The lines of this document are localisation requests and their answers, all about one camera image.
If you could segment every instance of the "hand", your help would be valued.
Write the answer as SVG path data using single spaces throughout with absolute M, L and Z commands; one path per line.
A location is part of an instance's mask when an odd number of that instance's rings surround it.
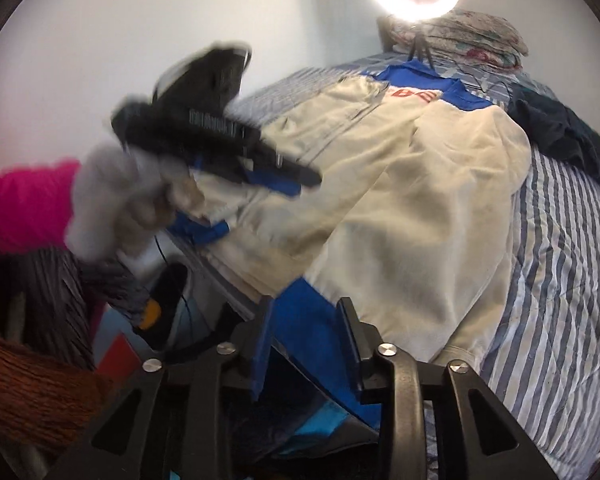
M 101 146 L 88 156 L 74 180 L 74 217 L 65 243 L 81 260 L 93 262 L 122 250 L 140 255 L 176 209 L 204 200 L 184 162 L 141 150 Z

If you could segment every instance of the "pink sleeve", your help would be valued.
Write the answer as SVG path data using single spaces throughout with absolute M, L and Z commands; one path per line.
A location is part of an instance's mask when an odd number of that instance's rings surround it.
M 0 176 L 0 253 L 64 247 L 72 217 L 76 160 L 54 168 L 15 170 Z

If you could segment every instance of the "mattress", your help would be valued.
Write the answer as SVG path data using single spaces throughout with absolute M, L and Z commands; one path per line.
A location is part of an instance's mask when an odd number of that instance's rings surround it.
M 264 124 L 351 73 L 379 73 L 404 54 L 305 69 L 228 112 Z M 524 72 L 436 60 L 480 96 L 506 107 L 513 82 L 554 97 Z M 600 450 L 600 186 L 533 149 L 516 199 L 511 286 L 480 374 L 562 479 L 589 475 Z

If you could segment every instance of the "metal screw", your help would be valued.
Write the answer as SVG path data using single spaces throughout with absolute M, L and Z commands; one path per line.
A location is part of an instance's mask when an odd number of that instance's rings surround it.
M 456 374 L 465 374 L 469 371 L 469 365 L 460 359 L 451 361 L 449 363 L 449 368 L 451 368 L 451 371 L 455 372 Z
M 233 343 L 220 343 L 217 347 L 216 347 L 216 352 L 218 352 L 220 355 L 231 355 L 232 353 L 234 353 L 236 351 L 236 347 Z
M 157 372 L 161 368 L 162 362 L 160 362 L 160 359 L 147 359 L 144 363 L 142 363 L 142 370 L 149 372 L 150 374 Z
M 382 343 L 378 347 L 378 351 L 386 357 L 391 357 L 398 353 L 398 349 L 395 347 L 395 345 L 392 345 L 391 343 Z

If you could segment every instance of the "brown knit sweater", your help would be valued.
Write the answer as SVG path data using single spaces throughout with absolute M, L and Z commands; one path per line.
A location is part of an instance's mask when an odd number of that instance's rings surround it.
M 63 452 L 98 413 L 112 383 L 0 338 L 0 434 Z

